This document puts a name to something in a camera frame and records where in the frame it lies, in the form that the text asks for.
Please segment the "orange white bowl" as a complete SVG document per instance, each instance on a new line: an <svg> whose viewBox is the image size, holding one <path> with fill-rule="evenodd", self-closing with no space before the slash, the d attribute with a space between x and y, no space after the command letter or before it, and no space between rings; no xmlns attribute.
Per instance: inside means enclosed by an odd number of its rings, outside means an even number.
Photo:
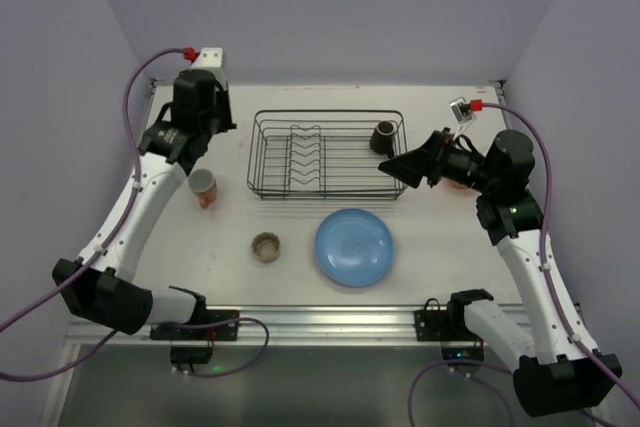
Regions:
<svg viewBox="0 0 640 427"><path fill-rule="evenodd" d="M455 189L457 191L464 191L464 192L472 191L471 187L463 185L457 181L447 180L446 184L448 187Z"/></svg>

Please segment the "black cup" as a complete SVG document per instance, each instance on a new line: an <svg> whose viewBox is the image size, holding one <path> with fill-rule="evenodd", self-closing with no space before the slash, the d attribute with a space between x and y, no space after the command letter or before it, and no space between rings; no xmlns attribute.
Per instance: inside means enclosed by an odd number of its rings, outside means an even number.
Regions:
<svg viewBox="0 0 640 427"><path fill-rule="evenodd" d="M393 158L396 127L390 121L379 122L370 137L369 148L377 155Z"/></svg>

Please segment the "pink cup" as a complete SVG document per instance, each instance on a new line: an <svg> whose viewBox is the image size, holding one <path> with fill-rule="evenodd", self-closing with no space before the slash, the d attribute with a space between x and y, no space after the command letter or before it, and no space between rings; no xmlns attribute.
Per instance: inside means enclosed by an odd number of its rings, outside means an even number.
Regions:
<svg viewBox="0 0 640 427"><path fill-rule="evenodd" d="M214 174L207 169L197 169L188 177L188 186L197 197L202 209L207 209L217 197L217 181Z"/></svg>

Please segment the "blue plate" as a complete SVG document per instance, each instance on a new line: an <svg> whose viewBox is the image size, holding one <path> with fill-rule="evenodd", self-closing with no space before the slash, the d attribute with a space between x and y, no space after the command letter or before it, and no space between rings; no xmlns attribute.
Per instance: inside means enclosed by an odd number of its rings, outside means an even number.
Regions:
<svg viewBox="0 0 640 427"><path fill-rule="evenodd" d="M320 271L342 286L364 288L382 280L393 268L391 230L372 212L339 209L319 224L313 240Z"/></svg>

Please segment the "speckled grey cup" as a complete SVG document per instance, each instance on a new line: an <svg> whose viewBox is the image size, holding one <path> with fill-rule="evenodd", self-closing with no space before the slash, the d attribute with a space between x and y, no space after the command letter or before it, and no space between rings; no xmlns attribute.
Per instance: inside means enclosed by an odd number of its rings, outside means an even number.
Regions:
<svg viewBox="0 0 640 427"><path fill-rule="evenodd" d="M256 235L251 242L251 252L261 263L272 263L280 256L281 242L279 237L271 232Z"/></svg>

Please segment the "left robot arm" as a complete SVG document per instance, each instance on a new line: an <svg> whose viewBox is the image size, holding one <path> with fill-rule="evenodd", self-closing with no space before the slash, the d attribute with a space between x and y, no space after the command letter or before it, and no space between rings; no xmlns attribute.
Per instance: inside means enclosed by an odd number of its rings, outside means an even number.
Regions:
<svg viewBox="0 0 640 427"><path fill-rule="evenodd" d="M128 335L148 324L205 320L205 298L192 290L135 285L141 254L167 203L208 150L211 138L235 129L229 87L219 67L179 73L173 97L134 147L134 168L112 211L73 260L52 277L70 313Z"/></svg>

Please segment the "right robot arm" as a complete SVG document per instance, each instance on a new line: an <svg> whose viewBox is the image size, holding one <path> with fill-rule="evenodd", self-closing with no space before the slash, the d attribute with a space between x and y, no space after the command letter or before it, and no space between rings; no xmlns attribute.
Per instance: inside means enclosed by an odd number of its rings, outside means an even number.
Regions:
<svg viewBox="0 0 640 427"><path fill-rule="evenodd" d="M601 353L559 274L542 231L545 215L528 189L533 150L525 134L503 130L481 154L460 147L443 129L379 169L412 188L447 179L478 192L477 218L511 273L531 330L520 328L484 289L452 294L447 323L456 334L487 342L509 369L521 407L542 417L599 405L622 368L616 355Z"/></svg>

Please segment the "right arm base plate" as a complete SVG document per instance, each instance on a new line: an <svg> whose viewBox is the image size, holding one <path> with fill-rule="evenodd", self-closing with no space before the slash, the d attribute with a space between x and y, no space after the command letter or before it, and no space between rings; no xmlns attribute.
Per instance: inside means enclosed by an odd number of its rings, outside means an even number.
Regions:
<svg viewBox="0 0 640 427"><path fill-rule="evenodd" d="M494 297L484 289L452 293L442 304L435 297L413 312L416 340L419 342L474 342L480 337L472 333L464 320L464 308L473 302Z"/></svg>

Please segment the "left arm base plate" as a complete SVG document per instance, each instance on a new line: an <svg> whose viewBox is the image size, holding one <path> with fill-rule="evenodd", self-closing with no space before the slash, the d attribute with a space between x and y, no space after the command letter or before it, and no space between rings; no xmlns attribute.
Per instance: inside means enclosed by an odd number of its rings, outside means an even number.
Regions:
<svg viewBox="0 0 640 427"><path fill-rule="evenodd" d="M185 324L163 323L153 326L150 339L154 341L235 341L238 332L237 310L210 310L196 312Z"/></svg>

